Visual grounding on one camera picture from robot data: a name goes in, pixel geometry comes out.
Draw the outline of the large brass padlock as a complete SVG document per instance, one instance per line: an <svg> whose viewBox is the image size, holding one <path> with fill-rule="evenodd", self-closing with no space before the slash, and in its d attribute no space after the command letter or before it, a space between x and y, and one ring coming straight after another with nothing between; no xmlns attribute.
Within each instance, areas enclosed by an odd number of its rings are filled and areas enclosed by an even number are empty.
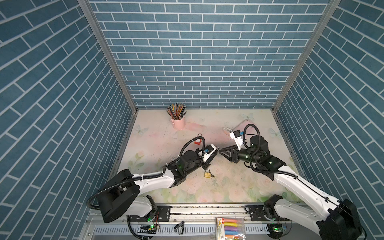
<svg viewBox="0 0 384 240"><path fill-rule="evenodd" d="M204 172L205 178L214 178L215 176L211 173L210 169L206 169Z"/></svg>

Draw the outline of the red padlock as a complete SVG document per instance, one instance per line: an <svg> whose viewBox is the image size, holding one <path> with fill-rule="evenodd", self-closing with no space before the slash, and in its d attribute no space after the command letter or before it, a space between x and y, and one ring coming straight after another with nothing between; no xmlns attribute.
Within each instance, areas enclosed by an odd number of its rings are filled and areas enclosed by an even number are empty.
<svg viewBox="0 0 384 240"><path fill-rule="evenodd" d="M195 144L196 144L196 145L200 145L201 142L202 142L201 139L197 139L197 140L195 140Z"/></svg>

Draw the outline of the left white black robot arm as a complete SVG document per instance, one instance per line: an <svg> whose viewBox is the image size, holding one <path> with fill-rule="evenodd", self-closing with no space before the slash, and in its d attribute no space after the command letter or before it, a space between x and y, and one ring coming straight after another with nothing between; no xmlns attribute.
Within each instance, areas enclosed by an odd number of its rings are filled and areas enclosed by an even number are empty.
<svg viewBox="0 0 384 240"><path fill-rule="evenodd" d="M215 145L206 145L204 137L195 137L182 147L175 160L159 172L139 175L132 174L128 169L120 171L90 196L86 205L89 209L100 211L105 223L123 215L150 221L159 210L148 193L179 186L199 168L208 169L218 152Z"/></svg>

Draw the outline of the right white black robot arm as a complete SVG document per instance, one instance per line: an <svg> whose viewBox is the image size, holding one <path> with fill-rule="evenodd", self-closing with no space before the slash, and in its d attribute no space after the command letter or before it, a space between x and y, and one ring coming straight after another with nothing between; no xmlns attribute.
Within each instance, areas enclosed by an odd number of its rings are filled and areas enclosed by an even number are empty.
<svg viewBox="0 0 384 240"><path fill-rule="evenodd" d="M360 222L357 207L350 200L343 201L320 190L300 177L284 161L270 154L268 142L254 124L243 131L225 128L234 146L219 153L232 163L243 161L247 168L285 187L308 207L293 204L280 195L264 202L268 219L289 219L318 234L323 240L356 240L368 234Z"/></svg>

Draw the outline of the pink case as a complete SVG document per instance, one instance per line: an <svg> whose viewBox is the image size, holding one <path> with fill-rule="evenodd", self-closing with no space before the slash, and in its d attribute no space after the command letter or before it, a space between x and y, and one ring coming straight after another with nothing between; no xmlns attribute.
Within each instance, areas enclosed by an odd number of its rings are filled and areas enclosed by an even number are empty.
<svg viewBox="0 0 384 240"><path fill-rule="evenodd" d="M242 121L239 125L233 128L234 131L240 130L241 132L244 131L245 127L248 124L253 124L253 122L250 122L249 120ZM247 134L256 134L257 131L253 127L248 127Z"/></svg>

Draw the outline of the pink pencil cup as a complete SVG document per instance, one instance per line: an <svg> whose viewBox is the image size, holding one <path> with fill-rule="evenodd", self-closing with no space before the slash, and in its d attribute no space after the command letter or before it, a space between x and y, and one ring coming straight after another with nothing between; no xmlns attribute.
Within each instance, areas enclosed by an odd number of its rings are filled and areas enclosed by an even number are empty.
<svg viewBox="0 0 384 240"><path fill-rule="evenodd" d="M183 130L186 126L186 119L182 117L180 120L171 119L172 126L175 130L180 131Z"/></svg>

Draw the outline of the coloured pencils bundle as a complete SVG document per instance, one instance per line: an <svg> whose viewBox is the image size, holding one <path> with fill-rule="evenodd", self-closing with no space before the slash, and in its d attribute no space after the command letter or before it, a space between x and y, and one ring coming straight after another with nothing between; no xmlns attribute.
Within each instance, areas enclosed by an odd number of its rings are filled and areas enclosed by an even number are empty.
<svg viewBox="0 0 384 240"><path fill-rule="evenodd" d="M186 105L183 103L171 104L167 108L167 113L172 120L181 120L186 114Z"/></svg>

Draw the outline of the black metal clip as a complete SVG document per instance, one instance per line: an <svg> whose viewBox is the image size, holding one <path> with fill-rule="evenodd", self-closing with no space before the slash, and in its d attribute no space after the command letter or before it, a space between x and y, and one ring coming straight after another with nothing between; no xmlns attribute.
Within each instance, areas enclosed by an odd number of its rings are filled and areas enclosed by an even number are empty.
<svg viewBox="0 0 384 240"><path fill-rule="evenodd" d="M179 236L182 236L184 234L184 228L185 228L185 222L181 221L174 227L174 232L178 233Z"/></svg>

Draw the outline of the marker pack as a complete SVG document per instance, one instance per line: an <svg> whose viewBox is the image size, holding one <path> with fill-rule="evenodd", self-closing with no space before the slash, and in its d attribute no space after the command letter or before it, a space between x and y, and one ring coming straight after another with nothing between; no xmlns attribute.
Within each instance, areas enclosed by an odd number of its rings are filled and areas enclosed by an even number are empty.
<svg viewBox="0 0 384 240"><path fill-rule="evenodd" d="M216 218L217 240L245 240L246 231L243 219L239 218Z"/></svg>

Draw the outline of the right circuit board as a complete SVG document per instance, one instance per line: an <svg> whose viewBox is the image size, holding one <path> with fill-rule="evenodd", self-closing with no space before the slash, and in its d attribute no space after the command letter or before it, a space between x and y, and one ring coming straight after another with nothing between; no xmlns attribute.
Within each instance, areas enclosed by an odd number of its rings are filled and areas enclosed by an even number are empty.
<svg viewBox="0 0 384 240"><path fill-rule="evenodd" d="M282 224L267 224L267 236L274 240L279 240L284 234L284 227Z"/></svg>

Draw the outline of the circuit board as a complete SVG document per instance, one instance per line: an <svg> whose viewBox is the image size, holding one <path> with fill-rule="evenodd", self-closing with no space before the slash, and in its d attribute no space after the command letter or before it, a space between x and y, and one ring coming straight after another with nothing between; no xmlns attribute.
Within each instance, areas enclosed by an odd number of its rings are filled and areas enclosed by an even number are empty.
<svg viewBox="0 0 384 240"><path fill-rule="evenodd" d="M144 235L144 234L156 234L157 233L157 226L156 225L140 225L138 229L138 234Z"/></svg>
<svg viewBox="0 0 384 240"><path fill-rule="evenodd" d="M274 240L279 240L284 234L284 227L282 224L267 224L267 236Z"/></svg>

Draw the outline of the left circuit board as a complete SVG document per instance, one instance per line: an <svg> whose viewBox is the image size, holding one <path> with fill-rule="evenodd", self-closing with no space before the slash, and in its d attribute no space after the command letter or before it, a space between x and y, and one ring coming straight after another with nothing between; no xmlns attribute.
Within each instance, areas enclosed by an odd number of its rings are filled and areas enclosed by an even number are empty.
<svg viewBox="0 0 384 240"><path fill-rule="evenodd" d="M144 234L156 234L157 233L157 226L156 225L140 225L138 229L138 234L144 235Z"/></svg>

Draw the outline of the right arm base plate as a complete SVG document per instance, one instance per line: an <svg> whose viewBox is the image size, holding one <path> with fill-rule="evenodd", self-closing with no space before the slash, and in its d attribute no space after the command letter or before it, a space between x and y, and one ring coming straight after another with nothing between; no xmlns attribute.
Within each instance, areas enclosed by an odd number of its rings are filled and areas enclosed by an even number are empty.
<svg viewBox="0 0 384 240"><path fill-rule="evenodd" d="M291 221L290 219L280 218L272 214L267 214L265 211L265 206L261 204L257 205L246 205L245 211L250 215L251 221L269 221L269 222L279 222L279 221Z"/></svg>

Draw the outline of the aluminium front rail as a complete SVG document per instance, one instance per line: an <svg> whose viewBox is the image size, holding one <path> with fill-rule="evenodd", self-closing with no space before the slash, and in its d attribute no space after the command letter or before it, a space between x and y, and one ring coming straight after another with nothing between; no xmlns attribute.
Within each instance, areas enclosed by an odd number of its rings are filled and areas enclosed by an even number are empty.
<svg viewBox="0 0 384 240"><path fill-rule="evenodd" d="M160 224L156 236L171 236L178 233L174 232L174 227L181 221L185 222L184 235L198 236L202 234L210 234L215 232L216 218L239 218L243 219L245 223L245 231L247 234L267 234L267 224L284 224L288 221L269 222L269 221L251 221L250 215L245 211L246 205L252 204L172 204L171 215L169 222L158 222ZM101 227L101 234L111 235L129 235L130 230L127 225L129 215L123 215L111 223L105 223L102 214L95 212L92 213L82 230L80 235L81 240L89 240L92 236L96 235L97 227ZM140 225L150 225L156 223L134 223L135 233L138 234Z"/></svg>

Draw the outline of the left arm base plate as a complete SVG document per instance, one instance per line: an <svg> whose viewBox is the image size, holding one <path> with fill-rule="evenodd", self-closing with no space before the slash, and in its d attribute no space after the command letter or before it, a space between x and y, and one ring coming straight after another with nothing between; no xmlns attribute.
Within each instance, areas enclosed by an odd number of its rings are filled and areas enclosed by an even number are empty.
<svg viewBox="0 0 384 240"><path fill-rule="evenodd" d="M171 206L158 206L157 211L151 211L144 217L137 215L129 215L130 222L137 223L158 223L158 222L169 222L171 215Z"/></svg>

